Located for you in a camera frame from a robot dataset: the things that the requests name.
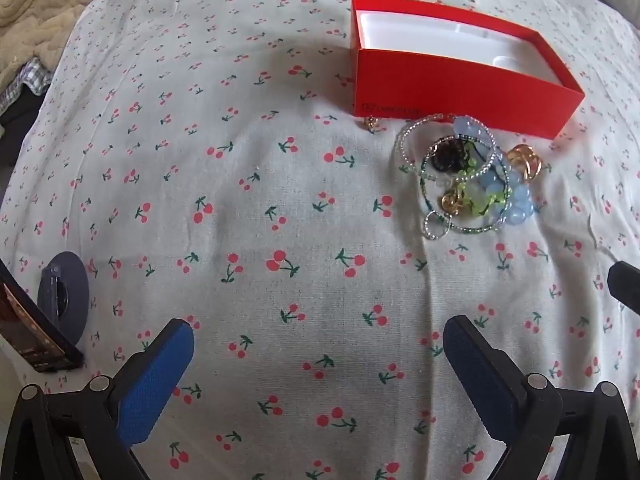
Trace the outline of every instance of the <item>round gray object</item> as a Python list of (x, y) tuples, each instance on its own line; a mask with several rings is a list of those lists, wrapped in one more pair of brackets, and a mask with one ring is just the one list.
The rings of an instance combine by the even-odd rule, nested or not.
[(546, 388), (546, 377), (540, 374), (531, 374), (527, 377), (527, 383), (532, 388), (537, 390), (544, 390)]
[(33, 399), (33, 397), (35, 397), (37, 394), (38, 394), (38, 387), (34, 386), (33, 384), (29, 384), (29, 386), (24, 387), (24, 389), (20, 393), (20, 396), (24, 400), (30, 400), (30, 399)]
[(105, 375), (98, 375), (91, 379), (89, 383), (89, 388), (91, 388), (94, 392), (103, 392), (109, 387), (111, 381)]
[(602, 390), (602, 393), (607, 397), (615, 397), (618, 394), (616, 385), (613, 383), (609, 383), (609, 381), (602, 383), (600, 385), (600, 389)]

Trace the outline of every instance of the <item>open red box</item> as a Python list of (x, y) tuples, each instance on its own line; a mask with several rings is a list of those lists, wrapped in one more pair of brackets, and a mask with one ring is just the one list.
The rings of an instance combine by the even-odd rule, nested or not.
[(538, 32), (417, 0), (351, 0), (354, 115), (470, 115), (553, 139), (584, 92)]

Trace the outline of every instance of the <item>bracelet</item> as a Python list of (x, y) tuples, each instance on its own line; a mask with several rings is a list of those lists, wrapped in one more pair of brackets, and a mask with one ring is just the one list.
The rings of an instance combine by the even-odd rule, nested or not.
[[(492, 150), (492, 145), (488, 142), (484, 142), (484, 140), (478, 139), (477, 137), (472, 137), (472, 136), (468, 136), (468, 135), (460, 135), (459, 136), (460, 139), (463, 140), (471, 140), (472, 142), (478, 142), (479, 144), (482, 144), (485, 147), (488, 147), (490, 149), (490, 152)], [(427, 192), (425, 189), (425, 183), (426, 183), (426, 179), (425, 176), (423, 175), (424, 173), (424, 168), (427, 164), (428, 161), (428, 157), (425, 156), (422, 159), (422, 164), (420, 166), (420, 192), (422, 193), (422, 196), (424, 198), (424, 201), (427, 205), (427, 208), (429, 209), (429, 212), (427, 213), (427, 215), (424, 217), (424, 221), (422, 222), (422, 230), (425, 234), (425, 236), (427, 237), (428, 240), (437, 240), (439, 238), (442, 238), (444, 235), (446, 235), (451, 229), (453, 229), (454, 231), (458, 231), (461, 232), (463, 234), (478, 234), (478, 233), (485, 233), (487, 231), (491, 231), (492, 229), (498, 228), (501, 224), (503, 224), (503, 222), (505, 221), (506, 218), (506, 214), (507, 214), (507, 209), (510, 206), (510, 197), (511, 197), (511, 186), (509, 183), (509, 170), (505, 164), (504, 161), (504, 156), (502, 155), (501, 152), (499, 153), (495, 153), (495, 158), (497, 159), (498, 163), (500, 164), (502, 171), (504, 173), (504, 206), (500, 211), (500, 214), (498, 215), (498, 218), (492, 222), (492, 224), (489, 224), (487, 226), (484, 227), (462, 227), (459, 226), (457, 224), (453, 223), (452, 220), (452, 215), (450, 215), (449, 213), (445, 212), (440, 213), (439, 211), (437, 211), (437, 209), (431, 204), (431, 201), (428, 199), (427, 197)], [(429, 229), (429, 218), (431, 217), (431, 215), (435, 215), (440, 222), (446, 222), (447, 226), (445, 228), (445, 231), (443, 232), (443, 234), (441, 235), (434, 235), (433, 233), (431, 233), (430, 229)]]
[[(487, 155), (487, 160), (484, 162), (482, 166), (480, 166), (480, 168), (478, 168), (478, 170), (475, 173), (471, 175), (434, 177), (433, 175), (430, 175), (427, 171), (425, 171), (424, 163), (421, 165), (420, 170), (418, 170), (418, 168), (415, 165), (415, 161), (412, 162), (407, 156), (405, 142), (409, 134), (413, 130), (415, 130), (418, 126), (421, 126), (422, 124), (430, 123), (432, 121), (441, 122), (442, 120), (446, 120), (446, 122), (452, 123), (454, 134), (452, 136), (441, 137), (436, 142), (434, 142), (429, 147), (427, 154), (425, 155), (425, 158), (426, 159), (432, 158), (435, 155), (437, 149), (441, 145), (447, 142), (451, 142), (452, 140), (463, 139), (463, 138), (470, 139), (473, 141), (479, 140), (482, 144), (489, 147), (489, 152)], [(480, 139), (480, 136), (482, 134), (484, 134), (487, 137), (488, 142), (484, 142), (484, 140)], [(498, 158), (501, 157), (498, 150), (498, 145), (495, 142), (495, 138), (493, 134), (491, 133), (491, 131), (489, 131), (489, 129), (486, 126), (484, 126), (484, 124), (482, 124), (480, 121), (472, 117), (456, 116), (453, 114), (432, 114), (432, 115), (423, 117), (421, 119), (418, 119), (413, 123), (410, 123), (409, 126), (405, 126), (404, 131), (401, 132), (400, 134), (399, 147), (400, 147), (400, 152), (402, 154), (402, 158), (404, 159), (404, 163), (415, 174), (417, 174), (421, 178), (426, 176), (428, 180), (434, 180), (437, 178), (437, 180), (440, 181), (441, 187), (450, 187), (452, 184), (457, 182), (466, 182), (467, 180), (473, 180), (475, 178), (478, 178), (482, 174), (485, 174), (489, 170), (489, 168), (491, 168), (492, 165), (495, 164)]]

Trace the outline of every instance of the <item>gold ring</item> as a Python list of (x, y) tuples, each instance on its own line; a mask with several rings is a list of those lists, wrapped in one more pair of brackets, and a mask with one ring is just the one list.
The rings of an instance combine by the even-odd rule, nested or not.
[(536, 178), (542, 170), (542, 159), (528, 144), (518, 144), (507, 152), (507, 159), (522, 174), (524, 182)]

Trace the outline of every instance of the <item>bed sheet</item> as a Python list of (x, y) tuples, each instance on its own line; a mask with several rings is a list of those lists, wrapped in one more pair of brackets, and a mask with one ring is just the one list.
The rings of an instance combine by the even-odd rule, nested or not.
[(431, 1), (539, 30), (587, 94), (553, 142), (497, 132), (545, 161), (522, 226), (421, 236), (403, 122), (350, 114), (350, 0), (95, 0), (0, 210), (32, 296), (56, 253), (86, 264), (86, 366), (5, 344), (23, 381), (80, 388), (180, 317), (196, 354), (134, 448), (151, 478), (482, 479), (503, 446), (442, 352), (466, 314), (524, 372), (616, 383), (637, 438), (640, 320), (605, 281), (640, 266), (638, 38), (596, 0)]

